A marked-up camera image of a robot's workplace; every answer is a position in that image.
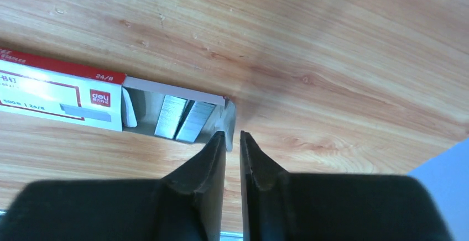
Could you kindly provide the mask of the red white staple box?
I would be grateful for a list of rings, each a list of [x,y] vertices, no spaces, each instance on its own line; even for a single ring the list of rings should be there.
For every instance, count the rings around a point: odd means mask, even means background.
[[[214,104],[194,143],[207,143],[222,131],[227,151],[232,150],[236,106],[227,97],[1,48],[3,112],[158,137],[154,132],[166,95],[187,99],[186,105],[189,100]]]

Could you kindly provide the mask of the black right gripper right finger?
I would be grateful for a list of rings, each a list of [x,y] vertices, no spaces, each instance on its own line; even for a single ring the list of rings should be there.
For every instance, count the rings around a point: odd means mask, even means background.
[[[403,175],[288,172],[240,136],[245,240],[452,240],[426,188]]]

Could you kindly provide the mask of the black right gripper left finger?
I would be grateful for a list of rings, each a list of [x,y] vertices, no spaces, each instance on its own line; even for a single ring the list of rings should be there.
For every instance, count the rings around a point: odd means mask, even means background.
[[[29,183],[1,219],[1,239],[219,240],[225,162],[218,131],[161,179]]]

